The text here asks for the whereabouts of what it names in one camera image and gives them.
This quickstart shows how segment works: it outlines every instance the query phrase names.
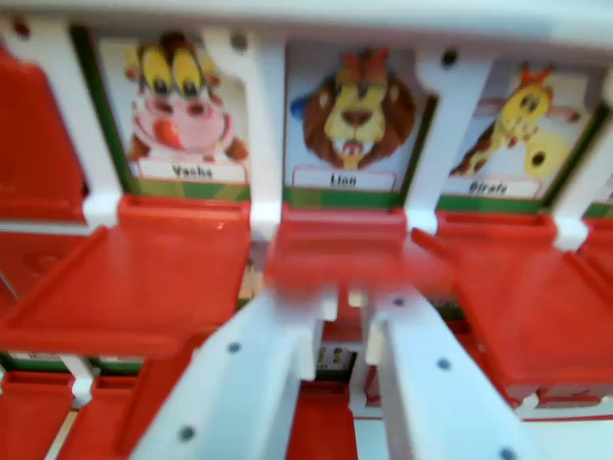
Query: cartoon eye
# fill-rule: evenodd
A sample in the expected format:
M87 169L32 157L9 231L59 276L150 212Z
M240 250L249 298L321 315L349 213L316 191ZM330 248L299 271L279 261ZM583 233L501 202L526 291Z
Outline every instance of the cartoon eye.
M360 84L357 88L357 97L364 99L368 94L368 84Z
M193 97L200 92L204 82L202 72L189 50L182 49L174 53L172 73L177 88L185 97Z
M152 46L145 50L141 65L145 81L153 91L163 95L170 93L172 87L170 68L158 47Z
M530 103L530 107L528 107L528 111L530 113L532 113L532 112L534 112L536 110L537 107L538 107L538 99L536 99L536 100L534 100L534 101L532 101Z

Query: cartoon giraffe card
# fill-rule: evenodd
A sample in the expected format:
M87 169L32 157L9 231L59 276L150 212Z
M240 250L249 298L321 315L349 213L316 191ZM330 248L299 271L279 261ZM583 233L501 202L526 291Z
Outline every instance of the cartoon giraffe card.
M196 34L101 34L96 51L132 193L248 198L244 87Z
M426 94L409 52L287 48L285 197L293 205L401 203Z
M602 121L602 79L598 68L494 63L439 209L536 212Z

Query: red flap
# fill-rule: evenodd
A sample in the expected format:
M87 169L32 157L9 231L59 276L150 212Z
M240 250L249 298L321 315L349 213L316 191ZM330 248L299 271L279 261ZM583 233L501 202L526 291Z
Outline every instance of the red flap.
M47 79L0 50L0 219L84 221L83 175Z
M162 357L232 316L248 258L242 205L127 196L0 324L0 347Z
M587 224L590 234L579 254L613 285L613 219L593 218Z
M193 350L203 341L204 337L194 336L175 356L145 362L124 416L119 421L119 434L113 446L118 458L127 458L132 452L190 363Z
M108 460L135 378L97 378L92 401L79 411L57 460Z
M0 233L0 272L15 293L23 296L84 239L68 235Z
M73 401L68 374L8 372L0 395L0 458L40 460Z
M444 264L407 241L402 210L290 210L269 251L266 279L277 288L315 290L340 285L365 289L441 289Z
M441 215L435 238L476 336L505 385L613 382L613 294L546 217Z
M333 382L303 383L287 460L357 460L349 389Z

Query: white plastic frame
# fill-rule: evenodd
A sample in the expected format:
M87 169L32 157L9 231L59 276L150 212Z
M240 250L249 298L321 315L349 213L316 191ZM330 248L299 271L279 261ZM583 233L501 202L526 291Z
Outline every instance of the white plastic frame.
M335 292L263 291L193 353L132 460L284 458L300 380L315 378Z
M459 50L453 65L444 68L444 52L444 48L418 50L416 70L420 83L439 101L404 202L409 230L419 228L430 234L437 232L437 203L494 58Z
M122 194L119 179L83 78L65 18L23 18L30 36L22 38L11 21L0 17L0 35L19 59L33 61L47 76L57 107L89 186L83 214L90 228L117 223Z
M216 65L241 80L247 99L248 148L251 162L251 233L271 241L281 222L284 163L285 43L240 33L246 48L232 46L229 29L206 27L205 46Z
M369 316L392 460L546 458L423 296L376 296Z
M613 105L613 68L609 68L602 97ZM581 218L612 173L613 119L609 116L552 207L558 249L576 251L585 242L589 230Z

